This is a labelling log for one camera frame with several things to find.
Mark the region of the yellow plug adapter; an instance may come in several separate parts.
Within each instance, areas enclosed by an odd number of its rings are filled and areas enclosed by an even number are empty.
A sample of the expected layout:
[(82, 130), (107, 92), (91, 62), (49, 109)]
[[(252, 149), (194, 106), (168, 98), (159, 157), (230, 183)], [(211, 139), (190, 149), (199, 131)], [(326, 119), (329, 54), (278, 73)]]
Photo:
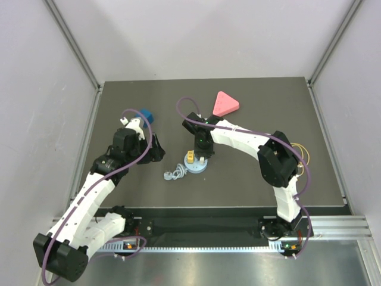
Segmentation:
[(195, 161), (194, 150), (189, 150), (186, 155), (186, 163), (193, 164)]

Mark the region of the light blue round socket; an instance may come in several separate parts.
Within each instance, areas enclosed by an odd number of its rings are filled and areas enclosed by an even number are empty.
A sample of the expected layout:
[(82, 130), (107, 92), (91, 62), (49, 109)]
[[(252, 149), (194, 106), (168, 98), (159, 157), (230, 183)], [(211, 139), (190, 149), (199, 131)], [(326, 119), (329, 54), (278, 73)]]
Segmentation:
[(193, 174), (199, 174), (206, 170), (208, 165), (208, 160), (205, 159), (201, 163), (197, 158), (194, 159), (193, 163), (188, 163), (187, 156), (184, 157), (184, 166), (188, 172)]

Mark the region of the blue cube plug adapter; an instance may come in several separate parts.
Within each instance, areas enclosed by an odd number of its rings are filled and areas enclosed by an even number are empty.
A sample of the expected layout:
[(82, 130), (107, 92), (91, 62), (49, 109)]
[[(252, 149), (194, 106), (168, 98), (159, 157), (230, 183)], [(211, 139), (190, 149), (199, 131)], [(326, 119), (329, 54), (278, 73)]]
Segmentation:
[[(139, 112), (148, 120), (148, 123), (150, 125), (154, 122), (154, 116), (149, 110), (142, 108), (139, 110)], [(135, 114), (135, 117), (142, 118), (139, 114)], [(142, 119), (142, 122), (143, 122), (143, 128), (147, 128), (148, 125), (146, 124), (146, 122), (143, 119)]]

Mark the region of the pink triangular power strip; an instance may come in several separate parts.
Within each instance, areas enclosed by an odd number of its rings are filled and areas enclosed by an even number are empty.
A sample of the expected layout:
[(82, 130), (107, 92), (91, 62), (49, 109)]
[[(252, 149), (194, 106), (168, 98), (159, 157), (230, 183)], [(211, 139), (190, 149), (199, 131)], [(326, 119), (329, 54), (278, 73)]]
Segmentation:
[(213, 115), (223, 117), (240, 108), (237, 100), (223, 91), (217, 93), (216, 101), (213, 108)]

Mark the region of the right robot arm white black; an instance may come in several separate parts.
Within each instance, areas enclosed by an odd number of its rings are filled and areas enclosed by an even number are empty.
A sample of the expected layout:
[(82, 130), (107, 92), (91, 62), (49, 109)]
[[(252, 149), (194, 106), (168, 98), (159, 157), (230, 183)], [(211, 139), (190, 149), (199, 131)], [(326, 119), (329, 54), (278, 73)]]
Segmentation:
[(183, 121), (194, 137), (194, 152), (197, 159), (209, 159), (214, 145), (221, 144), (239, 150), (253, 158), (260, 165), (263, 179), (273, 187), (277, 203), (279, 231), (286, 236), (293, 235), (300, 227), (297, 217), (301, 208), (296, 202), (296, 183), (300, 159), (291, 150), (291, 143), (284, 133), (253, 134), (219, 116), (207, 119), (191, 112)]

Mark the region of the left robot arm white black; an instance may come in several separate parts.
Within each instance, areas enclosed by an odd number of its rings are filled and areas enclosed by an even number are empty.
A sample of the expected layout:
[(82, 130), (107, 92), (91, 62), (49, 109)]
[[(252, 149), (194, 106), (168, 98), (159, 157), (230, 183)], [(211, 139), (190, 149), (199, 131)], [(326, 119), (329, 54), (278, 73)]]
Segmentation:
[(102, 202), (134, 164), (161, 161), (165, 151), (157, 135), (147, 138), (141, 128), (119, 128), (105, 154), (99, 156), (77, 197), (47, 234), (37, 234), (33, 248), (42, 271), (70, 282), (84, 273), (92, 256), (116, 235), (129, 236), (135, 229), (132, 214), (116, 206), (90, 226)]

